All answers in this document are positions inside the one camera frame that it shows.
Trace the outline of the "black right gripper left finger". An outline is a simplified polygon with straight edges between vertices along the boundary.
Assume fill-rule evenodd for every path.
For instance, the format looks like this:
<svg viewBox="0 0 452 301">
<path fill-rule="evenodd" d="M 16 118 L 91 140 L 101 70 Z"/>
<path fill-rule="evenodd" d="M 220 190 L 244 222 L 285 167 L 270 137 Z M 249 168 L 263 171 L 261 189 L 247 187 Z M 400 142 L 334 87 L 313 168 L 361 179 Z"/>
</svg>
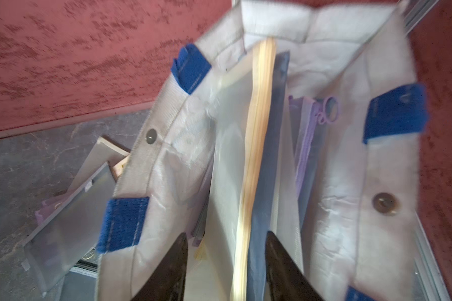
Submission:
<svg viewBox="0 0 452 301">
<path fill-rule="evenodd" d="M 187 275 L 188 240 L 178 235 L 166 255 L 139 292 L 131 299 L 150 301 L 181 301 L 184 299 Z"/>
</svg>

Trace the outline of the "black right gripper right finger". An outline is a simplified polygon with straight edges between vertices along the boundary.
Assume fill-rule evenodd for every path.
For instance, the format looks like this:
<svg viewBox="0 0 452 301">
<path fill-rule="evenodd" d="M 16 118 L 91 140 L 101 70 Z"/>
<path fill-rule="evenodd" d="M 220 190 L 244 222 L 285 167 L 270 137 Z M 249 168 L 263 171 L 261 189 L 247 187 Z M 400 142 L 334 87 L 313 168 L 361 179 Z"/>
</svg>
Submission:
<svg viewBox="0 0 452 301">
<path fill-rule="evenodd" d="M 266 235 L 265 261 L 271 300 L 323 300 L 272 231 L 268 231 Z"/>
</svg>

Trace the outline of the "purple mesh pencil pouch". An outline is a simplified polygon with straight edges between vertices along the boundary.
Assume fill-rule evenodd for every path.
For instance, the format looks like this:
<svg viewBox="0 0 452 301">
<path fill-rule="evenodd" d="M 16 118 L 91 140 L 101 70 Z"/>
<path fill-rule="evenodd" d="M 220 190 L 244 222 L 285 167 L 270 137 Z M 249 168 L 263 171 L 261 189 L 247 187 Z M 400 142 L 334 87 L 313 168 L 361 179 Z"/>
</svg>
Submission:
<svg viewBox="0 0 452 301">
<path fill-rule="evenodd" d="M 304 223 L 326 129 L 336 122 L 340 105 L 333 97 L 288 97 L 295 159 L 295 184 L 300 225 Z"/>
</svg>

